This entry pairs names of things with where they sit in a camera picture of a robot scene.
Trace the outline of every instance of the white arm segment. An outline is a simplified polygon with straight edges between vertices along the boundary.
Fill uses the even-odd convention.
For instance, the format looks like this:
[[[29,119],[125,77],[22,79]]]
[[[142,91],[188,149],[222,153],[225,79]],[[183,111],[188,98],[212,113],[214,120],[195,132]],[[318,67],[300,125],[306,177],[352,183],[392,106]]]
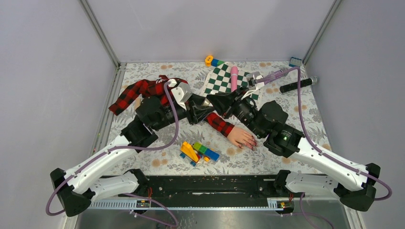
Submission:
[[[131,193],[134,192],[138,186],[138,179],[132,173],[126,173],[118,177],[98,179],[90,186],[90,190],[96,193],[91,198],[91,201],[94,202],[122,193]]]
[[[291,192],[305,192],[311,196],[326,196],[339,199],[333,191],[338,182],[330,176],[319,176],[315,174],[299,174],[291,172],[286,179],[286,188]]]
[[[92,164],[87,166],[79,174],[75,174],[81,166],[90,161],[92,158],[97,155],[106,152],[108,149],[115,146],[127,146],[129,141],[124,137],[118,135],[110,144],[106,147],[95,153],[93,156],[88,158],[86,161],[76,165],[73,168],[66,170],[66,175],[64,176],[67,179],[69,176],[74,175],[71,180],[67,182],[69,186],[74,187],[73,191],[78,194],[83,194],[87,189],[92,186],[97,179],[104,175],[104,172],[112,169],[118,162],[122,161],[124,158],[127,158],[135,152],[133,149],[118,149],[113,150],[110,154],[104,155],[101,158],[94,161]]]
[[[323,152],[327,153],[331,157],[350,165],[353,168],[359,169],[364,173],[368,173],[366,170],[366,166],[362,164],[357,164],[352,161],[349,161],[346,158],[343,158],[321,146],[317,146]],[[306,139],[302,139],[299,144],[298,148],[300,149],[299,152],[293,153],[289,158],[298,160],[303,162],[307,165],[310,165],[323,173],[327,174],[328,176],[332,177],[334,180],[342,184],[346,189],[349,191],[358,191],[363,189],[362,184],[367,182],[367,177],[363,175],[358,175],[355,172],[346,169],[337,163],[331,161],[330,159],[326,158],[325,156],[319,155],[319,153],[312,148],[309,142]]]

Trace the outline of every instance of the red plaid shirt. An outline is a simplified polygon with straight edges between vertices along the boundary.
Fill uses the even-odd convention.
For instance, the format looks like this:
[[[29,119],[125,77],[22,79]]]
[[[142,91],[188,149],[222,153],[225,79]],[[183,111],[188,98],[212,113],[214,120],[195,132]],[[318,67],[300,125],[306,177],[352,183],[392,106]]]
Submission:
[[[119,115],[125,109],[131,105],[136,98],[141,94],[144,98],[149,96],[156,96],[160,99],[160,102],[163,106],[169,105],[169,100],[164,92],[164,84],[168,81],[167,76],[160,75],[159,76],[162,80],[161,81],[149,81],[149,80],[140,80],[134,84],[128,86],[124,92],[118,97],[117,101],[109,107],[109,110],[112,111],[115,115]],[[187,81],[174,78],[177,81],[187,83]],[[208,122],[214,129],[221,132],[222,135],[225,137],[233,129],[234,125],[224,121],[220,116],[216,113],[210,113],[204,119],[204,121]]]

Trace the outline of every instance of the green and white checkerboard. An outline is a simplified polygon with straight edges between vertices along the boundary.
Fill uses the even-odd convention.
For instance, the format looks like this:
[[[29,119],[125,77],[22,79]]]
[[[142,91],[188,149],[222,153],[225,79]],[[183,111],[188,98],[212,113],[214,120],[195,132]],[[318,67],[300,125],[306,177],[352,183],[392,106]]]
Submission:
[[[203,88],[203,96],[207,96],[207,94],[214,94],[218,92],[222,93],[230,93],[231,92],[231,68],[232,65],[228,62],[225,62],[214,70],[210,71],[207,74],[207,78],[205,79]],[[247,86],[247,79],[246,76],[249,73],[243,72],[239,70],[238,72],[238,81],[237,85],[238,88],[241,86]],[[257,104],[259,99],[259,91],[254,92],[250,95],[252,99]]]

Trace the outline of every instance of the pink cylinder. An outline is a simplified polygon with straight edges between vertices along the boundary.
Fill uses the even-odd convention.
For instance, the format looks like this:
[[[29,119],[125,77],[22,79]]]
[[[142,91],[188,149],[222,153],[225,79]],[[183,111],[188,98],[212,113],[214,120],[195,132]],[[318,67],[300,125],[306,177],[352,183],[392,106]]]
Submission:
[[[231,68],[231,92],[238,88],[238,67]]]

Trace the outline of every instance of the artificial hand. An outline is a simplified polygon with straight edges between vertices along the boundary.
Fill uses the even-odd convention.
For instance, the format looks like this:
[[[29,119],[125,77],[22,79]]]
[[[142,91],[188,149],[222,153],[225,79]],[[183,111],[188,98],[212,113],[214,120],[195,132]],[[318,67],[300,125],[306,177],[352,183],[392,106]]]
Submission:
[[[244,146],[253,149],[257,146],[255,137],[244,129],[235,126],[228,134],[228,140],[235,146],[243,149]]]

